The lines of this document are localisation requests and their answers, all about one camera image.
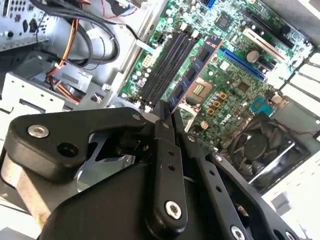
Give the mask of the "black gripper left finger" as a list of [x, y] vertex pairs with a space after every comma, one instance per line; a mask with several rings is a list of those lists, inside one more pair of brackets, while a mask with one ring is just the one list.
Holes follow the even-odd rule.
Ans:
[[181, 149], [174, 113], [160, 103], [151, 122], [130, 107], [23, 115], [6, 135], [6, 184], [34, 217], [140, 164], [150, 166], [147, 227], [181, 234], [188, 224]]

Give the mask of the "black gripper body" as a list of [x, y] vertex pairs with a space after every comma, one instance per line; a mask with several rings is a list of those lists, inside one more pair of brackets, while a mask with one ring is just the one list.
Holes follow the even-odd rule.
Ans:
[[[49, 216], [41, 240], [158, 240], [147, 226], [150, 166], [138, 164], [61, 203]], [[165, 240], [230, 240], [204, 187], [184, 179], [188, 222]]]

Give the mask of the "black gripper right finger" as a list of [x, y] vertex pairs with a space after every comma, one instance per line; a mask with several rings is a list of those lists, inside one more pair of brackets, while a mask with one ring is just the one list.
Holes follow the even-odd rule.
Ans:
[[216, 240], [296, 240], [297, 234], [219, 153], [204, 155], [197, 139], [173, 114], [183, 175], [194, 181], [198, 221]]

